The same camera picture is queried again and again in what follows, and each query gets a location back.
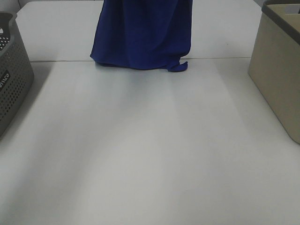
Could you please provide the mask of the beige plastic storage bin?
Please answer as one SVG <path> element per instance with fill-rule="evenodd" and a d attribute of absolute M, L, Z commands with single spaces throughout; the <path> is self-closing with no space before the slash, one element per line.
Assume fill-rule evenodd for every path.
<path fill-rule="evenodd" d="M 298 0 L 263 3 L 248 74 L 281 125 L 300 142 L 300 9 Z"/>

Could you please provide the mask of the blue microfibre towel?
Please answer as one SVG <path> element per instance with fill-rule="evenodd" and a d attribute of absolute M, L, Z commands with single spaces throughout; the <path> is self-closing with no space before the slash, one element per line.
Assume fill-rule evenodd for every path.
<path fill-rule="evenodd" d="M 183 72 L 192 7 L 191 0 L 105 0 L 90 57 L 102 66 Z"/>

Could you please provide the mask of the grey perforated plastic basket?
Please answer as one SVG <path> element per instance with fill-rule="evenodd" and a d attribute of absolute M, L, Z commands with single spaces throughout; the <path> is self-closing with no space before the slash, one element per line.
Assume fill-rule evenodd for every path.
<path fill-rule="evenodd" d="M 19 32 L 15 13 L 0 13 L 0 134 L 23 104 L 34 72 Z"/>

